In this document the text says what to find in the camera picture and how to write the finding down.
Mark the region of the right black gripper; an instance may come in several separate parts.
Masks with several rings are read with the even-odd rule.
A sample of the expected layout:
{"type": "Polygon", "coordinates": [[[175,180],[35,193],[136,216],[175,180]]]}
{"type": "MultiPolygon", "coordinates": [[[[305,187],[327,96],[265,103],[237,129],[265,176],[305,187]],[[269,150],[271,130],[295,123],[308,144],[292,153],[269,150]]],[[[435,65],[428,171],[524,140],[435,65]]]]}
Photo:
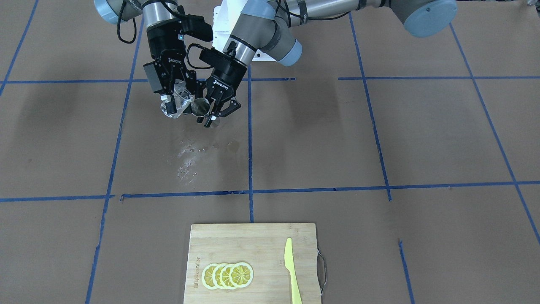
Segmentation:
{"type": "MultiPolygon", "coordinates": [[[[199,82],[195,71],[186,63],[188,51],[184,42],[181,21],[162,21],[150,25],[146,30],[152,62],[143,66],[147,80],[155,94],[171,95],[175,84],[183,84],[199,96],[199,82]]],[[[164,114],[177,114],[173,96],[164,96],[164,114]]]]}

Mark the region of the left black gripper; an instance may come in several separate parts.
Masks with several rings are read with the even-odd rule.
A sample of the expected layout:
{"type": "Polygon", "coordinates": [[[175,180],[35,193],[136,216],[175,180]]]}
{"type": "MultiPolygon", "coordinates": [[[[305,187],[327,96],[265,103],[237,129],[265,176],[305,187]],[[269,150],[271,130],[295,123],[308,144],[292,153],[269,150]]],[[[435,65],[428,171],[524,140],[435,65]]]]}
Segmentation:
{"type": "Polygon", "coordinates": [[[241,108],[237,102],[237,89],[242,81],[242,64],[225,63],[211,69],[211,75],[206,79],[205,99],[210,108],[204,116],[207,118],[204,127],[209,128],[218,118],[224,118],[241,108]]]}

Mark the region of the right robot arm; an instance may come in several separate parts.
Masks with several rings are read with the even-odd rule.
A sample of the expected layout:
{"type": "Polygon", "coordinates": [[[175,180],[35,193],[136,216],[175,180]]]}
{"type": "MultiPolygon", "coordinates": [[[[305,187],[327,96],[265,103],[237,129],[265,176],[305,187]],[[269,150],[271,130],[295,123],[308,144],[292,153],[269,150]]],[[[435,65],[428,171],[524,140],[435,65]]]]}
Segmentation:
{"type": "Polygon", "coordinates": [[[193,113],[197,77],[187,68],[185,16],[176,0],[95,0],[98,14],[115,24],[143,16],[152,61],[143,66],[152,92],[160,96],[162,112],[177,119],[193,113]]]}

